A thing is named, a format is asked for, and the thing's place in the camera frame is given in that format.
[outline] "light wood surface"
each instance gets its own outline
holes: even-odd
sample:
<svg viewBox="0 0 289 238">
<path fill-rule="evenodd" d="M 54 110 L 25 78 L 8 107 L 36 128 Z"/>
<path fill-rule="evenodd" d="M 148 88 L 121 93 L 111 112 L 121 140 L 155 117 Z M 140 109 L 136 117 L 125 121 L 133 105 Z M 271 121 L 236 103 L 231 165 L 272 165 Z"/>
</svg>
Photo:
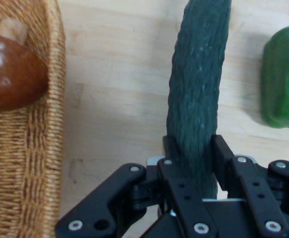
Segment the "light wood surface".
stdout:
<svg viewBox="0 0 289 238">
<path fill-rule="evenodd" d="M 61 215 L 124 163 L 162 154 L 171 58 L 187 0 L 59 0 L 67 37 Z M 233 0 L 218 134 L 267 166 L 289 160 L 289 129 L 259 115 L 264 44 L 289 26 L 289 0 Z M 156 208 L 132 228 L 137 238 Z"/>
</svg>

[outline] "shiny brown object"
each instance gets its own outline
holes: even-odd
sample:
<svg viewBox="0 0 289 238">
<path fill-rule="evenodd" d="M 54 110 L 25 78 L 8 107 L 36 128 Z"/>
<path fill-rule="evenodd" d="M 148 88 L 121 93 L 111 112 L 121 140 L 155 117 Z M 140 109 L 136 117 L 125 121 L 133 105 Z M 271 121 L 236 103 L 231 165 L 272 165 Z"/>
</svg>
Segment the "shiny brown object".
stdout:
<svg viewBox="0 0 289 238">
<path fill-rule="evenodd" d="M 28 47 L 0 36 L 0 111 L 35 102 L 47 90 L 48 69 Z"/>
</svg>

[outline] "screw head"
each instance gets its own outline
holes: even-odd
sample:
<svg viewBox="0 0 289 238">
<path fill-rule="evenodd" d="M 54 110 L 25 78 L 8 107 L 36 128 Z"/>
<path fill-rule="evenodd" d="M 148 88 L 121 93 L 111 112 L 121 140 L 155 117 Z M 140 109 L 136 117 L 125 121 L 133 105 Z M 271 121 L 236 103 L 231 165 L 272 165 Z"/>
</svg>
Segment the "screw head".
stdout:
<svg viewBox="0 0 289 238">
<path fill-rule="evenodd" d="M 286 164 L 283 163 L 283 162 L 277 162 L 277 163 L 276 163 L 276 166 L 277 166 L 278 168 L 281 168 L 281 169 L 284 169 L 285 167 L 287 167 Z"/>
<path fill-rule="evenodd" d="M 71 232 L 75 232 L 80 230 L 83 227 L 83 222 L 80 220 L 76 220 L 76 221 L 72 221 L 71 223 L 69 223 L 69 230 Z"/>
<path fill-rule="evenodd" d="M 266 228 L 271 232 L 280 232 L 282 230 L 282 226 L 278 222 L 268 221 L 266 222 Z"/>
<path fill-rule="evenodd" d="M 244 157 L 238 157 L 237 161 L 240 163 L 246 163 L 247 162 L 246 158 L 244 158 Z"/>
<path fill-rule="evenodd" d="M 137 166 L 133 166 L 133 167 L 130 168 L 130 171 L 131 171 L 131 172 L 137 172 L 137 171 L 139 171 L 139 170 L 140 170 L 140 168 L 137 167 Z"/>
<path fill-rule="evenodd" d="M 171 161 L 171 160 L 165 160 L 165 161 L 164 161 L 164 164 L 165 164 L 165 165 L 172 165 L 172 161 Z"/>
<path fill-rule="evenodd" d="M 176 213 L 173 211 L 173 209 L 171 209 L 170 215 L 171 215 L 172 217 L 176 217 Z"/>
<path fill-rule="evenodd" d="M 203 235 L 209 233 L 210 228 L 204 223 L 196 223 L 194 225 L 194 230 L 196 233 Z"/>
</svg>

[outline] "bell pepper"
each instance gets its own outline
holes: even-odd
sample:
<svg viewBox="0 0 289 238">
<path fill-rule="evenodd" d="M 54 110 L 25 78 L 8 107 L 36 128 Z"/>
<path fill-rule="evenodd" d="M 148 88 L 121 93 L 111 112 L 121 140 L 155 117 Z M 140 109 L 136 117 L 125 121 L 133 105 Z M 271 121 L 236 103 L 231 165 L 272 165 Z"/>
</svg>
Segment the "bell pepper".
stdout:
<svg viewBox="0 0 289 238">
<path fill-rule="evenodd" d="M 263 120 L 271 127 L 289 127 L 289 27 L 264 47 L 261 86 Z"/>
</svg>

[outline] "cucumber skin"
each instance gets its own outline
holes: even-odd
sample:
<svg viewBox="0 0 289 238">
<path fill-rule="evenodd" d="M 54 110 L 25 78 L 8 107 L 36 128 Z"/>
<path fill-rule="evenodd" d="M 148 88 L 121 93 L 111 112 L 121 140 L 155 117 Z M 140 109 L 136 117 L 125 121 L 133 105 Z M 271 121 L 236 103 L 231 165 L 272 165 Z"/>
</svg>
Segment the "cucumber skin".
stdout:
<svg viewBox="0 0 289 238">
<path fill-rule="evenodd" d="M 211 136 L 230 9 L 231 0 L 190 0 L 172 58 L 167 134 L 175 138 L 181 163 L 203 198 L 217 197 Z"/>
<path fill-rule="evenodd" d="M 263 120 L 271 127 L 289 127 L 289 27 L 265 45 L 261 89 Z"/>
</svg>

